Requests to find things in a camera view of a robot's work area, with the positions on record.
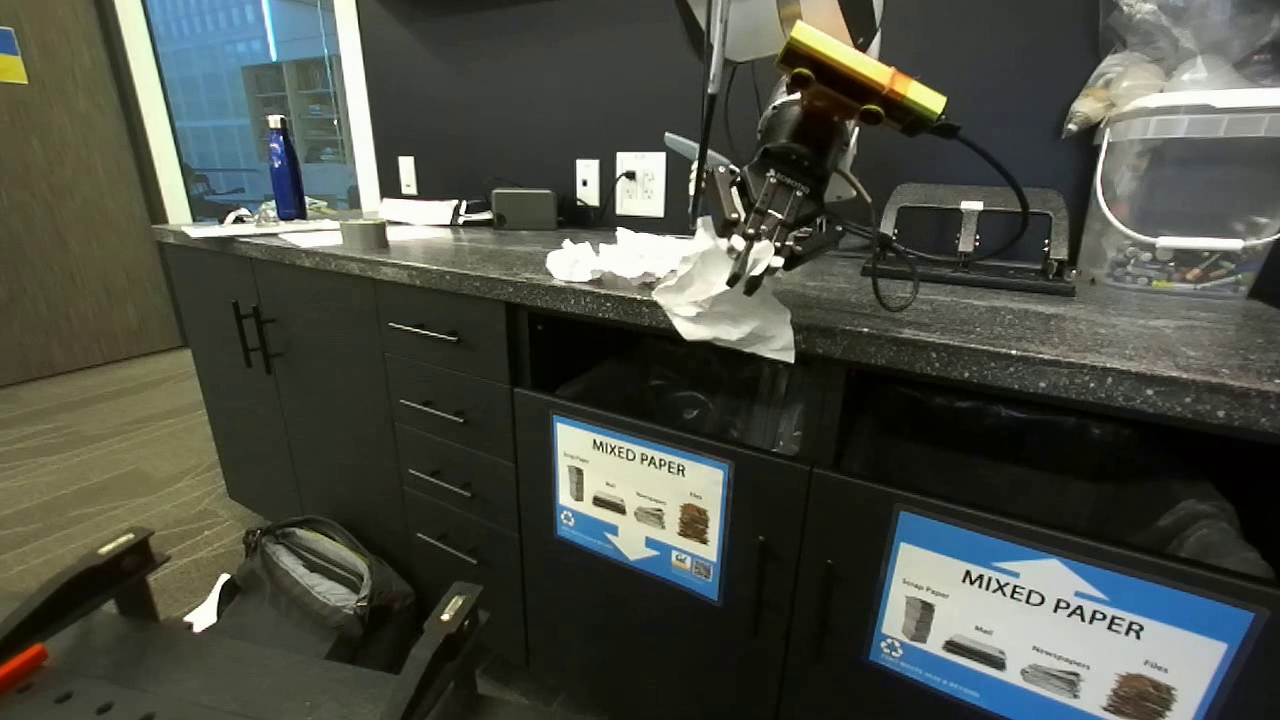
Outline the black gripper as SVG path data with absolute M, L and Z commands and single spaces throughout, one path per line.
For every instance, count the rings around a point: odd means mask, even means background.
M 784 273 L 830 254 L 846 219 L 827 207 L 827 184 L 846 148 L 851 109 L 827 88 L 768 99 L 745 174 L 745 225 L 727 238 L 727 288 L 748 277 L 750 243 L 768 239 Z

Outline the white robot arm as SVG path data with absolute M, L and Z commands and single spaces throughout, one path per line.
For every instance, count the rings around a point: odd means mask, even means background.
M 827 184 L 855 125 L 944 131 L 946 98 L 909 71 L 795 20 L 778 41 L 778 88 L 754 125 L 748 164 L 716 164 L 694 146 L 712 230 L 727 243 L 727 283 L 754 294 L 772 273 L 799 267 L 846 233 Z

